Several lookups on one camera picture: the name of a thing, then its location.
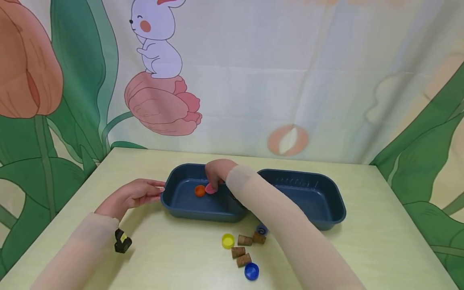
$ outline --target table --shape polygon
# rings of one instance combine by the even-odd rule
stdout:
[[[367,289],[457,289],[376,167],[294,160],[221,156],[116,148],[0,282],[0,289],[28,289],[48,261],[89,213],[121,185],[136,178],[166,180],[183,163],[230,158],[255,170],[278,168],[327,175],[339,187],[347,217],[324,235],[335,245]],[[248,281],[224,233],[253,233],[252,215],[236,224],[176,219],[161,203],[131,210],[120,228],[134,243],[112,253],[87,289],[300,289],[272,234],[248,249],[260,267]]]

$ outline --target beige sleeve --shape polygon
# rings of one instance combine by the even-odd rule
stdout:
[[[90,213],[37,277],[32,290],[80,290],[104,257],[114,251],[119,221]]]
[[[255,171],[238,165],[226,184],[270,230],[304,290],[366,289],[301,209]]]

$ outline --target white rabbit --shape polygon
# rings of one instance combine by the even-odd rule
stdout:
[[[175,21],[171,8],[184,4],[185,0],[134,0],[130,24],[143,44],[137,48],[152,78],[176,77],[182,70],[182,59],[168,43],[174,35]]]

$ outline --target hand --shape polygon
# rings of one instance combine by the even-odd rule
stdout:
[[[205,165],[206,178],[208,178],[211,187],[218,190],[219,184],[227,179],[227,175],[236,167],[237,163],[229,159],[216,159]]]
[[[127,208],[134,208],[159,201],[164,191],[164,184],[163,181],[136,179],[120,187],[114,194],[119,194],[124,198]]]
[[[127,210],[160,200],[163,181],[136,179],[112,193],[95,213],[122,220]]]

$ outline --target dark blue bottle cap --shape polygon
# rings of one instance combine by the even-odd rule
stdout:
[[[258,265],[255,263],[248,263],[245,266],[245,277],[250,280],[254,281],[258,279],[259,276],[259,268]]]
[[[268,229],[267,229],[267,227],[265,225],[259,224],[256,227],[256,232],[258,232],[259,234],[265,236],[265,235],[267,235]]]

